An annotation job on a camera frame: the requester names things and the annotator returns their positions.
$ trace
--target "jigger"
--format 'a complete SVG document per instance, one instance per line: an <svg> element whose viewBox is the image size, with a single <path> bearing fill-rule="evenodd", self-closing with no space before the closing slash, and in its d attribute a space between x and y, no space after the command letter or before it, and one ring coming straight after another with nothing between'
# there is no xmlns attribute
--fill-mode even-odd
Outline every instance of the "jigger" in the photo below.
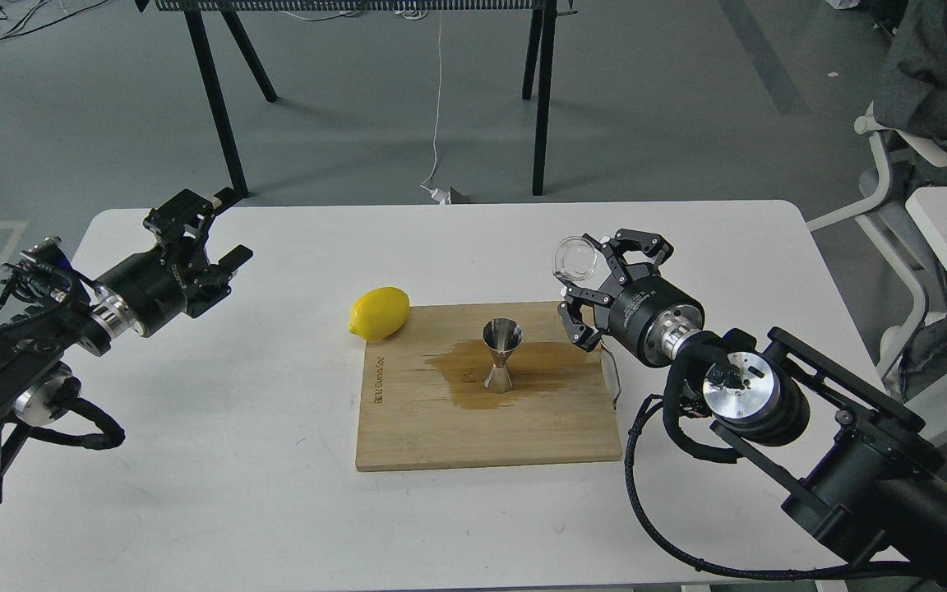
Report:
<svg viewBox="0 0 947 592"><path fill-rule="evenodd" d="M506 360L521 345L521 326L508 318L493 318L484 326L484 344L492 350L492 370L484 379L484 387L492 393L505 393L514 387Z"/></svg>

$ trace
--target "yellow lemon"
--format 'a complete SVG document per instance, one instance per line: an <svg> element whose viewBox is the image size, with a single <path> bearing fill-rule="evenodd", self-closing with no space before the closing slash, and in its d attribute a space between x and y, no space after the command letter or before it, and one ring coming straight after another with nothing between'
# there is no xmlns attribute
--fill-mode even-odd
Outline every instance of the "yellow lemon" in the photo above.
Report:
<svg viewBox="0 0 947 592"><path fill-rule="evenodd" d="M349 309L349 333L368 341L384 340L404 325L409 306L402 289L391 285L373 289Z"/></svg>

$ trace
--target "spilled liquid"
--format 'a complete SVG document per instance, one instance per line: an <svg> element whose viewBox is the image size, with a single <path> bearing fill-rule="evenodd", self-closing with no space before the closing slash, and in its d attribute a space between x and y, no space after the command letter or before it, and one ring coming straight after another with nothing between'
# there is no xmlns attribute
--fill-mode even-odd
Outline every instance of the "spilled liquid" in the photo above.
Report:
<svg viewBox="0 0 947 592"><path fill-rule="evenodd" d="M556 341L524 342L506 367L514 389L496 394L485 389L492 354L483 340L460 341L451 351L426 359L448 385L452 404L462 409L500 409L524 397L562 389L572 376L600 371L598 360L574 345Z"/></svg>

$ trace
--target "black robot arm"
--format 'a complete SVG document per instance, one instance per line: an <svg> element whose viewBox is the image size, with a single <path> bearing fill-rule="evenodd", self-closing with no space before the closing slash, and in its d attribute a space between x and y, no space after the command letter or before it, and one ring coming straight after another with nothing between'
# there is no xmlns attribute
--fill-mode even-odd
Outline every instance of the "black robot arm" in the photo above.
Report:
<svg viewBox="0 0 947 592"><path fill-rule="evenodd" d="M632 506L655 542L698 570L726 577L823 580L923 573L947 587L947 483L935 474L943 457L918 435L924 427L920 416L777 327L762 352L740 330L722 337L704 330L703 308L658 273L672 252L662 237L623 229L600 243L587 235L583 240L604 256L609 276L600 288L586 289L556 270L566 286L559 313L571 341L593 349L610 335L645 366L670 366L664 395L647 398L635 417L625 456ZM666 247L647 250L655 244ZM648 262L623 258L634 250ZM582 307L588 306L594 308L592 330L582 322ZM589 333L581 333L581 327ZM838 434L811 474L796 479L753 445L785 446L803 434L809 421L804 390L837 409ZM657 399L662 401L650 407ZM632 477L642 427L661 410L668 436L683 451L713 462L747 458L785 487L790 495L784 512L848 565L737 570L669 543L648 521ZM713 417L711 430L729 447L692 441L679 427L681 417ZM910 563L871 562L887 547Z"/></svg>
<svg viewBox="0 0 947 592"><path fill-rule="evenodd" d="M144 221L155 247L129 256L96 281L72 269L56 239L23 251L18 265L6 266L11 276L0 311L11 297L29 307L0 325L0 503L3 475L29 438L93 450L123 442L123 428L79 396L81 383L61 357L72 345L103 355L131 327L147 337L181 312L199 316L229 295L229 280L251 250L239 246L209 263L204 247L214 218L237 201L227 188L209 200L181 191ZM68 411L93 421L100 433L69 435L45 427ZM3 442L8 423L15 427Z"/></svg>

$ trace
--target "wooden cutting board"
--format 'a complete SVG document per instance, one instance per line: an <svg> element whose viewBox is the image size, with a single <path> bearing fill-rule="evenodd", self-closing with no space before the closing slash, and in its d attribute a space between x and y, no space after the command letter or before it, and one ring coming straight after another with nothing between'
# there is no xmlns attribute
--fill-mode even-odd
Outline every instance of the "wooden cutting board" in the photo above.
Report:
<svg viewBox="0 0 947 592"><path fill-rule="evenodd" d="M514 389L484 387L486 322L514 319ZM368 344L358 471L619 460L620 439L598 351L569 344L557 303L413 307L399 332Z"/></svg>

